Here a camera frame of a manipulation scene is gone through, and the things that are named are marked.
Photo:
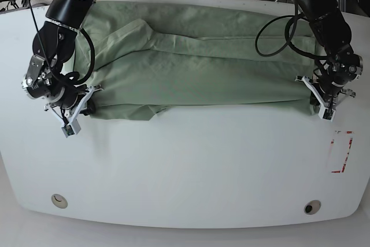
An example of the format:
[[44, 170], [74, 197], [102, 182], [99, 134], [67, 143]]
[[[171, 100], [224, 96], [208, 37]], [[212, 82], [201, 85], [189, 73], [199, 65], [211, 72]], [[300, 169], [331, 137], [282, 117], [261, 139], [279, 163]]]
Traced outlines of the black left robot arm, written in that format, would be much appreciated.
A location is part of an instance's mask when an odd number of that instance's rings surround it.
[[[285, 29], [290, 49], [315, 61], [320, 75], [313, 87], [325, 102], [334, 98], [348, 82], [362, 73], [362, 62], [352, 46], [352, 31], [338, 8], [337, 0], [293, 0], [295, 8], [302, 11], [291, 19]], [[307, 19], [310, 28], [325, 55], [311, 54], [300, 50], [291, 41], [293, 26], [299, 19]]]

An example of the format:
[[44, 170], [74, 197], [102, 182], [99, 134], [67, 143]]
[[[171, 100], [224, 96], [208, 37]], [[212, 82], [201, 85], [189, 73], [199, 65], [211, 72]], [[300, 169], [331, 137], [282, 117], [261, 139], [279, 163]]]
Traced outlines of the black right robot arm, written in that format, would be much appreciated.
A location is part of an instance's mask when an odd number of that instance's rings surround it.
[[[86, 81], [95, 66], [95, 48], [83, 21], [96, 0], [53, 0], [46, 13], [47, 21], [36, 30], [32, 43], [33, 56], [29, 62], [23, 87], [33, 98], [46, 98], [51, 107], [59, 107], [61, 113], [83, 105], [82, 114], [94, 113], [89, 100]], [[81, 33], [90, 48], [90, 64], [87, 73], [62, 73], [63, 64], [75, 52], [75, 39]]]

